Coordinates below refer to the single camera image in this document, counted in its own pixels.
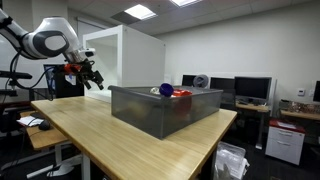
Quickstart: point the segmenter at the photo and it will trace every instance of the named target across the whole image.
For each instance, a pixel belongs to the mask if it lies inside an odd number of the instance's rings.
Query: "red object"
[[[188,90],[175,89],[173,91],[173,95],[176,97],[189,96],[191,94],[192,92]],[[177,115],[184,117],[190,112],[191,106],[192,106],[191,96],[178,99],[174,104],[174,111],[177,113]]]
[[[69,74],[80,72],[80,70],[81,66],[77,64],[66,64],[64,66],[64,71]]]
[[[173,91],[173,95],[174,96],[188,96],[188,95],[191,95],[191,94],[192,94],[192,92],[188,91],[188,90],[175,89]]]
[[[289,124],[289,125],[293,125],[294,128],[280,126],[278,122]],[[269,122],[269,125],[272,126],[272,127],[286,129],[286,130],[289,130],[289,131],[299,132],[299,133],[303,133],[303,134],[305,134],[305,132],[306,132],[304,130],[304,128],[301,127],[301,126],[298,126],[298,125],[295,125],[295,124],[292,124],[292,123],[288,123],[288,122],[284,122],[284,121],[281,121],[279,119],[271,119],[270,122]]]

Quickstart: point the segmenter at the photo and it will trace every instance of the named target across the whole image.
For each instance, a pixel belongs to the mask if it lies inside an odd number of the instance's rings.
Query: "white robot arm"
[[[95,50],[82,47],[66,19],[45,18],[34,32],[29,33],[0,9],[0,34],[28,59],[47,59],[63,54],[68,64],[59,68],[58,72],[75,74],[88,89],[91,88],[88,80],[103,89],[103,78],[98,71],[92,71],[92,61],[87,59],[95,55]]]

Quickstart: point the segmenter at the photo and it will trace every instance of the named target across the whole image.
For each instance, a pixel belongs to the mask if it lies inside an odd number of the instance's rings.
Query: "desk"
[[[238,102],[236,103],[236,107],[240,109],[246,109],[246,110],[252,110],[252,111],[257,111],[261,113],[261,119],[260,119],[260,125],[259,125],[259,136],[258,136],[258,141],[256,143],[256,148],[257,149],[262,149],[262,131],[263,131],[263,123],[264,123],[264,117],[265,115],[269,112],[269,106],[255,106],[253,104],[239,104]]]
[[[194,179],[237,115],[221,109],[159,140],[113,117],[104,101],[71,97],[32,106],[82,151],[84,163],[90,158],[111,179]]]

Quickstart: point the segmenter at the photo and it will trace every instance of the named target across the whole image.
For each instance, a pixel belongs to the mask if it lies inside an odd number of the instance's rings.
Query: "white cabinet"
[[[266,155],[299,165],[304,136],[302,127],[272,120]]]
[[[83,44],[96,49],[89,59],[104,78],[104,90],[91,83],[85,96],[110,102],[110,85],[160,86],[164,81],[165,44],[159,39],[120,25],[84,35]]]

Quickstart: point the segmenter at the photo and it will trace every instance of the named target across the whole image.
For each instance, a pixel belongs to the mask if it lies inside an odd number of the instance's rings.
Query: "computer monitor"
[[[182,86],[193,86],[193,79],[196,75],[183,75],[182,76]]]
[[[246,102],[266,103],[269,99],[271,77],[235,77],[236,98]]]
[[[64,73],[54,73],[61,64],[44,64],[44,70],[49,69],[45,76],[49,93],[55,95],[56,98],[84,96],[84,85],[76,81],[76,85],[66,81]]]
[[[210,89],[234,89],[234,79],[211,77]]]
[[[313,101],[320,102],[320,81],[317,81],[314,89]]]

